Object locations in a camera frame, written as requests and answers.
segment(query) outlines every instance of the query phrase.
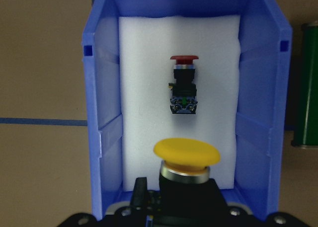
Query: brown floor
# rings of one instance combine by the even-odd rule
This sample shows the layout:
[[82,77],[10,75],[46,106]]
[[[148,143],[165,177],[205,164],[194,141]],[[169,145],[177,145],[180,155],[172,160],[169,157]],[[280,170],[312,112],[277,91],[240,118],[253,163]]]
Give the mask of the brown floor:
[[279,209],[310,226],[318,226],[318,149],[290,145],[293,132],[286,131],[283,149]]
[[87,127],[0,124],[0,226],[90,212]]

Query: blue plastic bin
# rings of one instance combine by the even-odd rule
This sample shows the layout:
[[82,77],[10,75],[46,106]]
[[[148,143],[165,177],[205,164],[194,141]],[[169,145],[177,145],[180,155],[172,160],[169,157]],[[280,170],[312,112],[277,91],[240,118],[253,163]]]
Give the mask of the blue plastic bin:
[[92,213],[129,200],[122,191],[119,16],[240,14],[237,162],[227,201],[261,219],[278,210],[292,29],[274,0],[95,0],[83,33]]

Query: green container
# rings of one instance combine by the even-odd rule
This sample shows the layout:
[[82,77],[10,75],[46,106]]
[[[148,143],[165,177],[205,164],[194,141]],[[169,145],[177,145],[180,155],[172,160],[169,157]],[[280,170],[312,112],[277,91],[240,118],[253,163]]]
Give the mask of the green container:
[[318,148],[318,21],[303,25],[300,97],[292,145]]

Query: white foam insert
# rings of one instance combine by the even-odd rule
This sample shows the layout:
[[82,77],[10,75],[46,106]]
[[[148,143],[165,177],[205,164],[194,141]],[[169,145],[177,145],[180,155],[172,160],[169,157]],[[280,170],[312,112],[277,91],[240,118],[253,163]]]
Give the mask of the white foam insert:
[[[236,161],[235,117],[239,92],[238,15],[212,18],[121,17],[120,75],[124,119],[123,184],[147,177],[159,189],[160,158],[153,153],[161,139],[185,137],[214,145],[221,162],[211,177],[221,189],[233,188]],[[195,115],[172,114],[169,107],[175,55],[197,55],[193,83]]]

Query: yellow mushroom button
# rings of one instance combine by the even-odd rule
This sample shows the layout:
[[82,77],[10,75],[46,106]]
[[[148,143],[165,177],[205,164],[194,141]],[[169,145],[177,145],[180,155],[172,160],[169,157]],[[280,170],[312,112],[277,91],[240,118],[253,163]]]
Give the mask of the yellow mushroom button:
[[172,165],[204,168],[221,160],[214,146],[195,139],[164,139],[156,143],[154,152]]

